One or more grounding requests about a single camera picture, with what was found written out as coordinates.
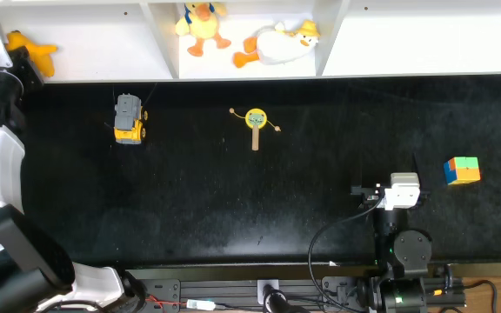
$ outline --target black table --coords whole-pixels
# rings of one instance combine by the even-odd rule
[[[114,103],[139,96],[147,143],[114,142]],[[260,151],[229,113],[266,111]],[[27,97],[26,215],[76,262],[151,266],[301,263],[349,195],[411,171],[431,198],[411,210],[434,262],[501,262],[501,76],[223,83],[48,84]],[[482,181],[447,186],[443,164],[478,157]],[[370,219],[321,237],[315,260],[372,264]]]

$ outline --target toy truck cab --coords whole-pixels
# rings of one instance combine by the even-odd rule
[[[123,144],[140,144],[146,138],[144,124],[148,112],[136,96],[121,95],[115,105],[115,140]]]

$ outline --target wooden handle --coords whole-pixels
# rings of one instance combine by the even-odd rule
[[[252,150],[258,151],[258,136],[260,134],[260,129],[258,125],[252,126]]]

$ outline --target plush duck's head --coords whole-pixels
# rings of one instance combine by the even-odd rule
[[[314,48],[318,39],[320,38],[320,34],[317,31],[317,25],[312,21],[304,21],[303,26],[299,30],[296,31],[295,37],[299,42],[305,47]]]
[[[208,21],[212,13],[214,13],[215,8],[212,3],[185,3],[185,16],[187,23],[192,23],[189,14],[192,13],[198,17],[201,21]]]

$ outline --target colorful puzzle cube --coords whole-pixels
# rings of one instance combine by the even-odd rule
[[[456,156],[444,164],[445,180],[448,184],[473,183],[480,180],[476,157]]]

